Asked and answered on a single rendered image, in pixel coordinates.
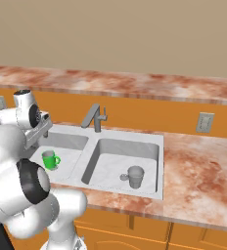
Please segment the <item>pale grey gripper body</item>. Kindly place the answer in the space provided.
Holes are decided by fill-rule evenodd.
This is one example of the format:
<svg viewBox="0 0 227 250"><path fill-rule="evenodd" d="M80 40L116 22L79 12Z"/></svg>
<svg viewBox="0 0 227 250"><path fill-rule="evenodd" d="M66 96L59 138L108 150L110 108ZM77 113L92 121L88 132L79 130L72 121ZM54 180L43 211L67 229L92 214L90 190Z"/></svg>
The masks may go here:
<svg viewBox="0 0 227 250"><path fill-rule="evenodd" d="M24 132L26 136L25 148L29 149L53 126L50 118L42 120L34 129Z"/></svg>

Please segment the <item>green mug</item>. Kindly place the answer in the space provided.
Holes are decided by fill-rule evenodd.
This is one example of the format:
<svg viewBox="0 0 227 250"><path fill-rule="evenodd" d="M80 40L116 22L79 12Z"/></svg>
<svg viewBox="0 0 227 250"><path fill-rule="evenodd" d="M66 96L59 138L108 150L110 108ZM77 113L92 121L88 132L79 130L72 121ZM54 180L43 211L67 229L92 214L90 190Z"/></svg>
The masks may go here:
<svg viewBox="0 0 227 250"><path fill-rule="evenodd" d="M61 163L61 158L53 150L46 150L42 153L44 166L48 170L55 170Z"/></svg>

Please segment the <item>grey sink tap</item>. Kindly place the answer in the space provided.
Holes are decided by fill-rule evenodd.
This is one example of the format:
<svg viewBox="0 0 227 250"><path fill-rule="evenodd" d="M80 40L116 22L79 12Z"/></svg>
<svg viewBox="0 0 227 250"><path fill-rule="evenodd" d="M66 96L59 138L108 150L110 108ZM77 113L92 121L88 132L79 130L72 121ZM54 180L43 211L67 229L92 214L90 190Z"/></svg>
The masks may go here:
<svg viewBox="0 0 227 250"><path fill-rule="evenodd" d="M96 133L101 132L101 122L107 121L108 116L106 113L103 115L100 114L100 105L99 104L93 104L89 111L87 112L86 116L84 117L81 127L87 128L91 122L94 122L94 130Z"/></svg>

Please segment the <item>grey double basin sink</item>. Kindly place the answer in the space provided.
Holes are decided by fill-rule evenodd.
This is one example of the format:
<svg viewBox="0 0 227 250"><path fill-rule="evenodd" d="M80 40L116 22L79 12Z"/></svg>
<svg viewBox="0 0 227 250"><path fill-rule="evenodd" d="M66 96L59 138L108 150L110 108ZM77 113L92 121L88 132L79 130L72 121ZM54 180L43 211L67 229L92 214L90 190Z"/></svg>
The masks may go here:
<svg viewBox="0 0 227 250"><path fill-rule="evenodd" d="M58 168L48 172L53 184L110 191L151 199L163 199L164 137L126 131L83 129L55 125L48 138L30 149L30 159L42 164L42 153L53 150L61 158ZM135 189L119 176L131 166L145 174Z"/></svg>

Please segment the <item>grey mug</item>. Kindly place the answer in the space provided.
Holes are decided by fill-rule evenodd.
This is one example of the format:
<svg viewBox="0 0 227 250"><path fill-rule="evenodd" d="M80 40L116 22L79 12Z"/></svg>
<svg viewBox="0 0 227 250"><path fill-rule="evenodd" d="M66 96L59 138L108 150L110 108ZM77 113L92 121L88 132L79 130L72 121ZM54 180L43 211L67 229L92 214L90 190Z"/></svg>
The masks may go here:
<svg viewBox="0 0 227 250"><path fill-rule="evenodd" d="M119 178L122 181L129 181L132 188L139 188L142 184L145 171L142 167L134 165L128 168L126 174L121 174Z"/></svg>

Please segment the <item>orange drawer front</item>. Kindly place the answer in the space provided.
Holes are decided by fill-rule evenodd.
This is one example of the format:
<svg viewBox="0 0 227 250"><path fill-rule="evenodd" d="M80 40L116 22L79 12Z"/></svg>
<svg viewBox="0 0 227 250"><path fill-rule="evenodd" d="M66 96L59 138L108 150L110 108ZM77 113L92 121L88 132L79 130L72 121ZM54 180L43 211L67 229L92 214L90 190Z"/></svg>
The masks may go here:
<svg viewBox="0 0 227 250"><path fill-rule="evenodd" d="M136 216L134 218L134 229L149 235L165 235L168 230L168 222Z"/></svg>
<svg viewBox="0 0 227 250"><path fill-rule="evenodd" d="M86 225L89 227L126 228L128 226L128 221L128 216L124 214L87 209L85 213L74 222L78 225Z"/></svg>

